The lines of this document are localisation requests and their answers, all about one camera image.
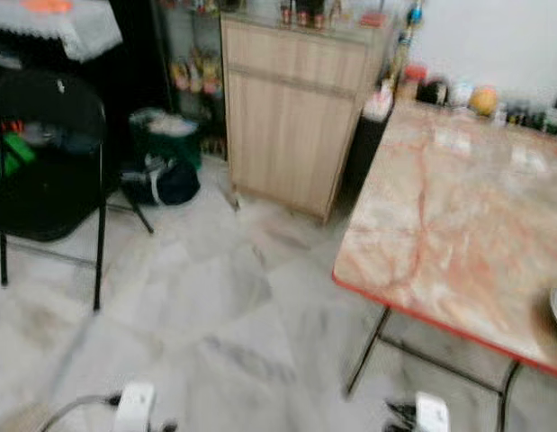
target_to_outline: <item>cabinet door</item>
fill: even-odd
[[[229,72],[232,182],[325,216],[352,101]]]

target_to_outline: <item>jar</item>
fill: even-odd
[[[408,65],[404,68],[403,78],[396,90],[396,97],[400,99],[416,99],[418,85],[426,78],[427,69],[419,65]]]

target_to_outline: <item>metal table leg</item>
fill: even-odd
[[[386,306],[384,308],[384,312],[382,313],[380,320],[378,321],[378,324],[376,325],[376,328],[374,329],[373,333],[370,335],[370,338],[368,339],[368,343],[366,344],[366,347],[364,348],[364,351],[362,352],[362,355],[360,356],[360,359],[358,360],[358,363],[355,366],[354,372],[350,376],[350,381],[348,381],[348,383],[346,384],[345,396],[347,398],[352,396],[354,387],[356,386],[356,383],[358,382],[358,378],[360,377],[360,374],[362,373],[362,370],[366,365],[366,361],[368,360],[368,357],[370,356],[370,353],[374,348],[376,339],[378,339],[378,337],[381,335],[382,330],[384,329],[384,325],[386,324],[386,321],[390,317],[390,314],[391,314],[391,309],[388,306]]]
[[[507,423],[507,414],[508,414],[508,402],[509,402],[509,396],[510,396],[510,391],[512,388],[512,384],[514,383],[514,381],[516,380],[517,377],[517,373],[520,370],[520,363],[517,360],[513,360],[512,363],[510,364],[510,366],[508,367],[508,370],[506,372],[506,375],[504,377],[504,381],[502,383],[502,388],[500,389],[498,386],[490,384],[489,382],[485,382],[483,381],[481,378],[474,376],[470,373],[467,373],[463,370],[457,369],[455,367],[450,366],[449,364],[446,364],[445,362],[442,362],[441,360],[434,358],[430,355],[426,355],[424,353],[422,353],[421,351],[418,351],[416,348],[413,348],[407,344],[405,344],[402,341],[398,341],[395,340],[391,337],[387,337],[385,335],[382,334],[382,331],[384,330],[384,326],[386,325],[386,322],[388,321],[388,318],[391,315],[391,309],[389,307],[384,308],[384,312],[380,318],[380,320],[378,321],[378,323],[376,324],[376,327],[374,328],[372,334],[370,335],[370,337],[368,338],[368,341],[366,343],[366,346],[364,347],[364,350],[360,356],[360,358],[358,359],[358,363],[355,366],[354,372],[352,373],[350,380],[346,383],[346,387],[344,389],[344,394],[347,398],[349,398],[350,396],[352,396],[352,393],[355,389],[355,386],[358,383],[358,380],[360,378],[360,375],[366,365],[366,362],[368,361],[368,357],[370,356],[370,354],[373,351],[374,345],[376,344],[377,341],[381,341],[384,344],[390,345],[391,347],[395,347],[397,349],[399,349],[401,352],[410,355],[410,356],[414,356],[416,358],[418,358],[419,360],[429,363],[431,365],[434,365],[436,367],[439,367],[440,369],[450,373],[450,374],[454,374],[460,378],[463,378],[471,383],[474,383],[478,386],[480,386],[481,388],[483,388],[484,390],[488,390],[490,392],[494,392],[498,395],[499,397],[499,408],[498,408],[498,419],[497,419],[497,425],[496,425],[496,432],[505,432],[506,430],[506,423]]]
[[[520,363],[516,360],[513,360],[510,366],[508,367],[508,371],[506,372],[506,376],[504,377],[503,382],[503,389],[499,393],[499,402],[498,402],[498,423],[496,425],[497,432],[504,432],[506,430],[506,416],[508,414],[508,402],[510,400],[509,393],[512,388],[512,384],[517,377],[517,373],[520,370]]]

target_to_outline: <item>tiled floor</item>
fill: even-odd
[[[130,380],[157,387],[153,419],[181,431],[377,432],[385,398],[423,390],[446,399],[454,432],[493,431],[496,398],[380,345],[352,400],[341,396],[381,308],[336,287],[330,272],[348,211],[327,227],[260,200],[230,206],[226,168],[206,160],[187,205],[108,217],[103,310],[90,313],[86,268],[10,252],[0,289],[0,427]],[[95,220],[55,250],[94,255]],[[389,331],[484,379],[507,360],[409,319]],[[77,411],[59,431],[110,430],[104,408]],[[557,380],[526,368],[509,431],[557,432]]]

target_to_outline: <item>black bag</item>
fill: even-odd
[[[196,169],[186,159],[165,161],[146,155],[142,169],[123,169],[121,183],[135,201],[176,205],[190,201],[200,189]]]

